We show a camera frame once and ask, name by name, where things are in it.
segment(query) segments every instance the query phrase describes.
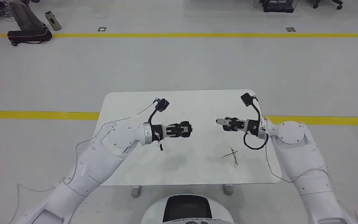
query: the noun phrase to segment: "yellow floor line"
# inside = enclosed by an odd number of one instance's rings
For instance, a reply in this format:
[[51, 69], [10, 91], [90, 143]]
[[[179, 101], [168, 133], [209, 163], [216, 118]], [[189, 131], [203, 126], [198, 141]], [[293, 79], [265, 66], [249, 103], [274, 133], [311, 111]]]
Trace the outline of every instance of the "yellow floor line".
[[53, 34], [55, 38], [358, 38], [358, 33], [119, 33]]
[[[51, 120], [97, 120], [100, 113], [60, 112], [60, 111], [0, 111], [0, 119], [51, 119]], [[273, 123], [287, 120], [303, 122], [309, 125], [351, 125], [358, 126], [355, 116], [266, 116]]]
[[100, 113], [61, 111], [0, 111], [0, 119], [98, 120]]

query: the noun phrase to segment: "white table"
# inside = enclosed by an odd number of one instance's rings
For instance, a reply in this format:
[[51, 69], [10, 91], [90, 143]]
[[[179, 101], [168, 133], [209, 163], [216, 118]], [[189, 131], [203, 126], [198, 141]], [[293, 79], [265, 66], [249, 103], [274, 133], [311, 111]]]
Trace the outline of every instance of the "white table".
[[[101, 125], [133, 116], [146, 108], [154, 98], [165, 98], [169, 107], [156, 113], [152, 123], [169, 125], [188, 120], [193, 127], [190, 138], [166, 138], [164, 151], [157, 142], [142, 147], [138, 144], [120, 168], [102, 184], [114, 185], [190, 185], [190, 184], [253, 184], [276, 183], [265, 160], [265, 148], [254, 151], [243, 144], [243, 132], [225, 132], [215, 123], [216, 118], [236, 117], [257, 119], [252, 107], [246, 107], [240, 96], [251, 90], [114, 92], [105, 97], [95, 133]], [[131, 122], [148, 120], [152, 108]], [[263, 140], [248, 137], [251, 146]], [[237, 155], [235, 165], [232, 149]], [[281, 176], [271, 141], [267, 153], [273, 172]]]

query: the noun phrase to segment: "bag strap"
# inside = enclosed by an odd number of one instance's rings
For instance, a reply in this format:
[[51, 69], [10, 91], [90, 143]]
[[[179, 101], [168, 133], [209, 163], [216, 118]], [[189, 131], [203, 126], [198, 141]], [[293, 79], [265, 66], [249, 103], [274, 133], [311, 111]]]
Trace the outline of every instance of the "bag strap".
[[[12, 46], [18, 46], [18, 44], [19, 43], [17, 43], [17, 42], [14, 42], [14, 41], [12, 41], [12, 40], [10, 40], [11, 41], [11, 45]], [[43, 43], [44, 41], [39, 41], [39, 42], [37, 42], [37, 43], [32, 43], [32, 42], [22, 42], [22, 43], [26, 43], [26, 44], [41, 44], [41, 43]]]

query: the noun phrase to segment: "cable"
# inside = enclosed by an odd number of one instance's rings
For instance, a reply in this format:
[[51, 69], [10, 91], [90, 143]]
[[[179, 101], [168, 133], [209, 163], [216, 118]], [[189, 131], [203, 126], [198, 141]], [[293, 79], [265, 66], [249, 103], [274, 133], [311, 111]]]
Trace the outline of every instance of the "cable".
[[[149, 106], [147, 106], [144, 110], [142, 110], [141, 112], [137, 113], [136, 116], [139, 115], [139, 114], [141, 114], [142, 112], [146, 111], [146, 110], [147, 110], [148, 108], [150, 108], [154, 103], [155, 103], [155, 101], [152, 102]], [[99, 134], [99, 132], [102, 131], [102, 128], [103, 128], [106, 124], [109, 124], [109, 123], [112, 123], [112, 122], [119, 122], [119, 121], [122, 121], [122, 120], [128, 120], [128, 119], [130, 119], [130, 118], [132, 118], [132, 117], [124, 118], [124, 119], [119, 119], [119, 120], [112, 120], [112, 121], [110, 121], [110, 122], [106, 122], [106, 123], [104, 123], [104, 124], [101, 126], [100, 130], [95, 134], [95, 136], [94, 136], [93, 138], [88, 139], [88, 140], [85, 140], [85, 141], [83, 141], [83, 142], [80, 142], [80, 143], [78, 143], [78, 144], [76, 145], [76, 147], [75, 147], [75, 151], [76, 151], [76, 165], [75, 165], [75, 167], [74, 167], [73, 175], [72, 175], [72, 177], [70, 178], [70, 181], [69, 181], [68, 183], [65, 182], [65, 178], [62, 178], [62, 179], [61, 179], [59, 182], [57, 182], [52, 188], [49, 188], [49, 189], [46, 189], [46, 190], [33, 190], [33, 189], [28, 188], [28, 187], [26, 187], [26, 186], [24, 186], [24, 185], [22, 185], [22, 184], [20, 184], [20, 183], [17, 183], [17, 184], [16, 184], [16, 186], [17, 186], [17, 205], [16, 205], [15, 213], [14, 213], [14, 215], [13, 215], [11, 221], [9, 222], [9, 224], [11, 224], [11, 223], [13, 222], [13, 220], [15, 219], [15, 217], [16, 217], [16, 215], [17, 215], [17, 212], [18, 212], [18, 210], [19, 210], [19, 207], [20, 207], [20, 187], [23, 187], [23, 188], [25, 188], [26, 190], [31, 191], [31, 192], [49, 192], [49, 191], [55, 189], [55, 188], [61, 183], [61, 181], [63, 181], [63, 183], [64, 183], [65, 185], [70, 184], [70, 183], [72, 182], [72, 180], [73, 180], [75, 174], [76, 174], [76, 171], [77, 171], [77, 166], [78, 166], [78, 146], [79, 146], [80, 144], [83, 144], [83, 143], [85, 143], [85, 142], [88, 142], [88, 141], [91, 141], [91, 140], [95, 139], [95, 138], [97, 137], [97, 135]]]
[[[146, 111], [148, 108], [150, 108], [150, 107], [154, 104], [154, 102], [153, 102], [152, 104], [150, 104], [149, 106], [147, 106], [147, 107], [146, 107], [144, 110], [142, 110], [141, 112], [137, 113], [136, 116], [139, 115], [139, 114], [141, 114], [142, 112]], [[78, 166], [78, 146], [79, 146], [80, 144], [95, 139], [95, 138], [97, 137], [97, 135], [99, 134], [99, 132], [102, 131], [102, 128], [103, 128], [106, 124], [109, 124], [109, 123], [112, 123], [112, 122], [120, 122], [120, 121], [122, 121], [122, 120], [128, 120], [128, 119], [130, 119], [130, 118], [131, 118], [131, 117], [129, 117], [129, 118], [124, 118], [124, 119], [119, 119], [119, 120], [112, 120], [112, 121], [110, 121], [110, 122], [104, 123], [104, 124], [101, 126], [100, 130], [95, 134], [95, 136], [93, 136], [93, 138], [78, 143], [78, 144], [76, 145], [76, 147], [75, 147], [75, 150], [76, 150], [76, 165], [75, 165], [75, 167], [74, 167], [73, 175], [72, 175], [72, 177], [69, 179], [70, 181], [69, 181], [68, 183], [66, 183], [64, 180], [63, 180], [63, 183], [64, 183], [65, 185], [70, 184], [70, 183], [72, 182], [72, 180], [73, 180], [75, 174], [76, 174], [77, 166]]]
[[261, 121], [261, 114], [260, 111], [258, 111], [258, 108], [255, 106], [255, 104], [252, 104], [252, 107], [255, 109], [257, 115], [258, 115], [258, 122]]
[[281, 180], [287, 182], [287, 183], [294, 183], [294, 182], [296, 182], [301, 176], [305, 175], [305, 174], [308, 173], [308, 172], [315, 171], [315, 170], [322, 171], [322, 172], [324, 172], [324, 173], [329, 177], [329, 174], [328, 174], [328, 172], [326, 172], [326, 170], [319, 169], [319, 168], [312, 168], [312, 169], [309, 169], [309, 170], [307, 170], [307, 171], [301, 173], [300, 175], [298, 175], [297, 177], [295, 177], [295, 179], [292, 180], [292, 181], [290, 181], [290, 180], [285, 180], [285, 179], [283, 179], [283, 178], [277, 176], [276, 174], [274, 174], [274, 173], [272, 172], [271, 165], [270, 165], [270, 163], [269, 163], [269, 158], [267, 157], [267, 146], [265, 147], [265, 154], [266, 154], [267, 165], [268, 165], [268, 168], [270, 169], [271, 174], [272, 174], [273, 176], [275, 176], [275, 177], [277, 177], [277, 178], [279, 178], [279, 179], [281, 179]]
[[248, 147], [249, 149], [251, 149], [251, 150], [260, 150], [260, 149], [264, 148], [264, 146], [266, 145], [267, 141], [269, 141], [269, 135], [266, 134], [266, 139], [265, 139], [265, 142], [262, 144], [262, 146], [260, 146], [259, 148], [253, 148], [253, 147], [249, 146], [249, 145], [246, 143], [246, 136], [247, 136], [247, 132], [244, 134], [244, 145], [245, 145], [246, 147]]
[[152, 112], [152, 114], [149, 116], [148, 123], [149, 123], [150, 125], [152, 125], [152, 118], [153, 118], [153, 116], [156, 114], [157, 111], [158, 111], [158, 109], [156, 108], [156, 109]]

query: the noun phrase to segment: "black bag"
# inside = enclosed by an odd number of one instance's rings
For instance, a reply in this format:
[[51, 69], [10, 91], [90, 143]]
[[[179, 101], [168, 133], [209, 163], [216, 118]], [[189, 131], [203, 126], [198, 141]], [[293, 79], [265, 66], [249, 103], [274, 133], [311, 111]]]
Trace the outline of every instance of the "black bag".
[[52, 33], [49, 30], [34, 30], [34, 31], [9, 31], [7, 37], [13, 46], [19, 43], [26, 44], [41, 44], [51, 40]]

